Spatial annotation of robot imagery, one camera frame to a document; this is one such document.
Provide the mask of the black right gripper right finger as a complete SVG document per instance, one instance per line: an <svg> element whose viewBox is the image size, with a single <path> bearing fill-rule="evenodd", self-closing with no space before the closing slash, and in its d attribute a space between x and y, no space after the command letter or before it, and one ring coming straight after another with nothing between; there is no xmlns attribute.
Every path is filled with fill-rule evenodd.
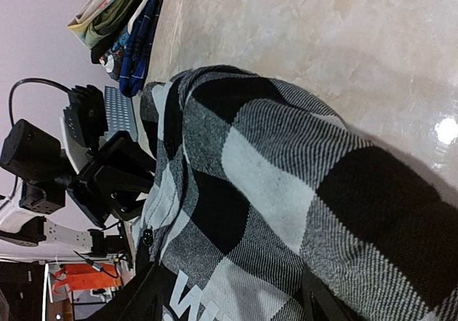
<svg viewBox="0 0 458 321"><path fill-rule="evenodd" d="M301 278L303 306L306 319L311 321L359 321L364 318L345 305L312 273L303 268Z"/></svg>

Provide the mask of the floral pastel cloth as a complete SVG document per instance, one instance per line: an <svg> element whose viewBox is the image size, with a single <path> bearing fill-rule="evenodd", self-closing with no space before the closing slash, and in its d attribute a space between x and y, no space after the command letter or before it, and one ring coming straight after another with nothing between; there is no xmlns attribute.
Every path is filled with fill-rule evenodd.
<svg viewBox="0 0 458 321"><path fill-rule="evenodd" d="M116 0L89 0L77 15L67 25L70 30L83 44L85 43L87 30L94 19Z"/></svg>

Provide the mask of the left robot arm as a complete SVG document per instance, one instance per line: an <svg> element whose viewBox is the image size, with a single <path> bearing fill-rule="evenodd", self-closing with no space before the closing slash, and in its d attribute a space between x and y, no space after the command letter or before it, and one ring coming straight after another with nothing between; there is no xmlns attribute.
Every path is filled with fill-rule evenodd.
<svg viewBox="0 0 458 321"><path fill-rule="evenodd" d="M109 217L126 222L140 215L140 195L154 182L155 160L121 130L107 142L103 93L96 87L66 91L63 130L67 144L29 123L13 121L1 151L1 167L22 181L18 199L1 207L1 239L24 247L63 242L85 250L105 244ZM72 151L70 144L79 149ZM88 232L59 227L49 215L73 202L93 224Z"/></svg>

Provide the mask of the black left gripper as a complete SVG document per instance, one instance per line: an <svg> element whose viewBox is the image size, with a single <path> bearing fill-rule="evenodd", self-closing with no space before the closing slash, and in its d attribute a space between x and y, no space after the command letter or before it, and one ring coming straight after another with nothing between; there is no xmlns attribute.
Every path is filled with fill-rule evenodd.
<svg viewBox="0 0 458 321"><path fill-rule="evenodd" d="M130 221L142 213L140 194L153 186L156 161L126 131L117 132L67 187L68 195L97 227L112 215Z"/></svg>

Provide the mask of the black white checkered shirt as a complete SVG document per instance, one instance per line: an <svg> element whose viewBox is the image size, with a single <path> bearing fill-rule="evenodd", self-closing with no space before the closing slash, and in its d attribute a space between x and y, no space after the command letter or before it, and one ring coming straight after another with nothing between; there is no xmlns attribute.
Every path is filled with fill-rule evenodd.
<svg viewBox="0 0 458 321"><path fill-rule="evenodd" d="M457 208L319 98L209 66L142 99L163 320L304 320L304 267L365 320L457 318Z"/></svg>

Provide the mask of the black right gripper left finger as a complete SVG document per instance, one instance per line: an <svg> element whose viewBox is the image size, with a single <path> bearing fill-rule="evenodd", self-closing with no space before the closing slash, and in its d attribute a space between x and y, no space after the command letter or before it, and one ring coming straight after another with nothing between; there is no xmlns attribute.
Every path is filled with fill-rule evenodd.
<svg viewBox="0 0 458 321"><path fill-rule="evenodd" d="M151 262L86 320L163 320L165 285L162 269Z"/></svg>

